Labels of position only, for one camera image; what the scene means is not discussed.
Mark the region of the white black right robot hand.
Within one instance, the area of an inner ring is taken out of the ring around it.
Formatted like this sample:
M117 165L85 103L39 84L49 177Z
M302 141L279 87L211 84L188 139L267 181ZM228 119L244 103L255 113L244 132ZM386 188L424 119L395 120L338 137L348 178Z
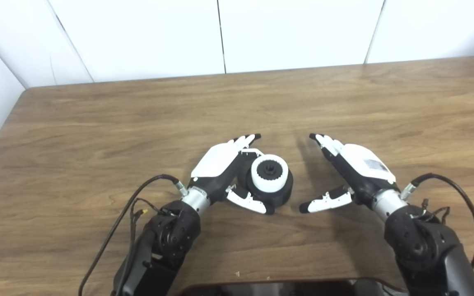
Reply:
M367 206L386 221L388 215L407 206L400 197L395 175L371 150L357 144L342 144L323 134L311 133L309 137L318 143L346 184L300 204L301 213L316 213L354 202Z

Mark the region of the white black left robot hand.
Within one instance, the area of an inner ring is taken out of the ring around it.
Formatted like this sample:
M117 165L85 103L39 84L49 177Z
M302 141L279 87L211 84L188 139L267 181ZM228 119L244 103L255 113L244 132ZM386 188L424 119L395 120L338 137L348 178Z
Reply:
M260 138L260 134L248 134L212 146L192 170L188 193L182 201L198 215L224 200L259 214L273 215L272 206L256 200L244 186L233 184L249 161L263 155L260 150L250 148Z

